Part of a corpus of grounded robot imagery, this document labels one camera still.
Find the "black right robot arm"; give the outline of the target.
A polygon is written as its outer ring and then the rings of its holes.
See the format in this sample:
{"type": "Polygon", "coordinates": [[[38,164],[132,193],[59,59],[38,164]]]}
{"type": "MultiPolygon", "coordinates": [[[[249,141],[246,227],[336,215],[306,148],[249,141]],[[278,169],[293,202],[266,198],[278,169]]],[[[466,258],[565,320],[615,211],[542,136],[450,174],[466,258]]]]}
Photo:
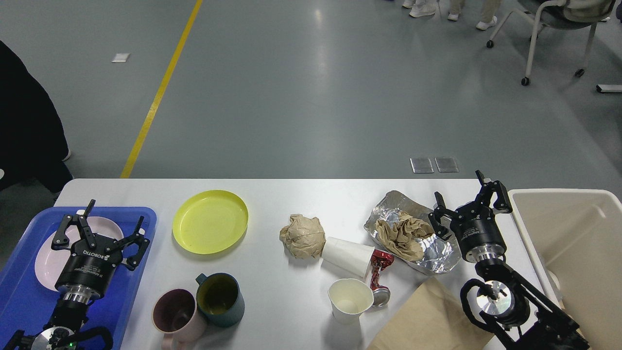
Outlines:
{"type": "Polygon", "coordinates": [[[448,209],[441,193],[429,213],[440,239],[457,239],[462,259],[474,264],[476,279],[460,290],[468,320],[495,335],[507,350],[588,350],[578,323],[506,263],[506,243],[495,216],[511,213],[507,189],[476,171],[479,193],[457,209],[448,209]]]}

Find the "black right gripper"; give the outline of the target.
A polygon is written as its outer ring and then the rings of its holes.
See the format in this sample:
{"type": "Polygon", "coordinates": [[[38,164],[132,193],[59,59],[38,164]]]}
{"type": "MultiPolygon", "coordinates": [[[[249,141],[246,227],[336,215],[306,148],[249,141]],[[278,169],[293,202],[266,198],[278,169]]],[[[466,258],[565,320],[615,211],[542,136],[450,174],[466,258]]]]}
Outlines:
{"type": "Polygon", "coordinates": [[[457,209],[457,217],[447,209],[440,192],[434,192],[437,205],[428,219],[435,235],[448,241],[451,233],[442,224],[442,217],[451,219],[449,228],[453,231],[464,261],[478,263],[487,259],[500,259],[506,253],[506,244],[495,221],[495,213],[511,213],[507,189],[500,181],[492,181],[482,171],[476,170],[480,192],[475,202],[469,202],[457,209]]]}

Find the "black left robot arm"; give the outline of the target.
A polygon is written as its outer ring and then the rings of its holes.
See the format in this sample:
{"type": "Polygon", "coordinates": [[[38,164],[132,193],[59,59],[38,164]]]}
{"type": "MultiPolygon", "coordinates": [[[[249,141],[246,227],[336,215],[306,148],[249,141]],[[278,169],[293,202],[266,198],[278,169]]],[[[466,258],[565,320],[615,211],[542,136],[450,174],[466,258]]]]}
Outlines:
{"type": "Polygon", "coordinates": [[[156,222],[94,201],[38,213],[1,273],[1,346],[118,350],[156,222]]]}

